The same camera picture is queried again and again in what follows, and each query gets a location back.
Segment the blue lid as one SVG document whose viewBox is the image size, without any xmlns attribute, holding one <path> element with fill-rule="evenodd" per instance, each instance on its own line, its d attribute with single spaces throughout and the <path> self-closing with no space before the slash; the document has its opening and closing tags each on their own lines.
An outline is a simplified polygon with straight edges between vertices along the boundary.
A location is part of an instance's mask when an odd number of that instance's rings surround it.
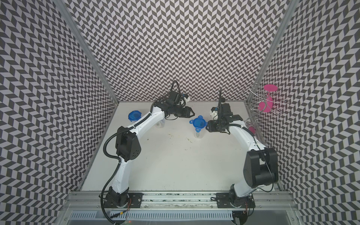
<svg viewBox="0 0 360 225">
<path fill-rule="evenodd" d="M 189 123 L 193 125 L 193 127 L 195 128 L 195 131 L 196 131 L 197 133 L 200 133 L 201 130 L 202 130 L 203 128 L 206 128 L 206 126 L 207 126 L 207 124 L 208 124 L 208 123 L 206 122 L 206 120 L 204 119 L 204 117 L 201 116 L 201 115 L 199 115 L 197 118 L 195 118 L 195 119 L 193 119 L 193 120 L 190 120 Z"/>
<path fill-rule="evenodd" d="M 134 111 L 131 111 L 129 114 L 128 114 L 128 119 L 131 121 L 131 122 L 136 122 L 136 121 L 139 121 L 142 117 L 142 113 L 138 110 L 134 110 Z"/>
</svg>

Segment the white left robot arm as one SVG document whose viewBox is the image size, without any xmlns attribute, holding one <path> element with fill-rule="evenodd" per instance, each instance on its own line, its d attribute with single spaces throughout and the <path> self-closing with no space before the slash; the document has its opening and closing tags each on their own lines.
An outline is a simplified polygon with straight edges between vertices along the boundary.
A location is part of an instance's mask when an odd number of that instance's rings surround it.
<svg viewBox="0 0 360 225">
<path fill-rule="evenodd" d="M 111 178 L 104 185 L 100 197 L 102 208 L 123 208 L 130 205 L 129 177 L 131 163 L 140 155 L 142 136 L 155 125 L 161 125 L 168 117 L 192 118 L 195 116 L 187 106 L 188 95 L 183 94 L 178 81 L 174 80 L 170 90 L 156 99 L 150 111 L 128 127 L 119 127 L 104 143 L 105 156 L 118 161 Z"/>
</svg>

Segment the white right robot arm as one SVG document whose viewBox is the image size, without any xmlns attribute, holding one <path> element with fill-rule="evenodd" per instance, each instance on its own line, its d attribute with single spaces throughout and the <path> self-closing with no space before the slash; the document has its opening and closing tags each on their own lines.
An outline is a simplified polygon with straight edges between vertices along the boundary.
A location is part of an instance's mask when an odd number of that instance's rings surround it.
<svg viewBox="0 0 360 225">
<path fill-rule="evenodd" d="M 218 104 L 211 109 L 211 113 L 212 120 L 208 121 L 206 130 L 233 135 L 240 149 L 246 152 L 244 178 L 231 185 L 227 201 L 234 208 L 253 208 L 253 192 L 278 181 L 278 155 L 275 149 L 258 140 L 240 115 L 233 114 L 230 104 L 222 97 L 222 90 L 219 90 Z"/>
</svg>

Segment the aluminium front rail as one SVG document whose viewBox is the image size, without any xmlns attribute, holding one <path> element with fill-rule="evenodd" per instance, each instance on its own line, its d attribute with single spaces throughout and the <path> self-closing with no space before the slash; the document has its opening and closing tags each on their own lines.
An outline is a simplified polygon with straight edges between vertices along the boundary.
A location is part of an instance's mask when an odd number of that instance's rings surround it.
<svg viewBox="0 0 360 225">
<path fill-rule="evenodd" d="M 99 193 L 69 194 L 57 225 L 301 225 L 300 212 L 286 191 L 254 192 L 234 207 L 225 191 L 130 192 L 130 206 L 101 209 Z"/>
</svg>

